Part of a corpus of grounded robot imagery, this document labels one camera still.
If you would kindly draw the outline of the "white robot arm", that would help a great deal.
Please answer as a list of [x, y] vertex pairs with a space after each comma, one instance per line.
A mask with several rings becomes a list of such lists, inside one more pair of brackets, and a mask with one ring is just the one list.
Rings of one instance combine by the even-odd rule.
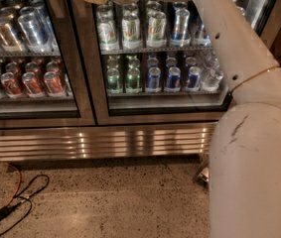
[[211, 138], [211, 238], [281, 238], [281, 65], [232, 0], [192, 1], [236, 102]]

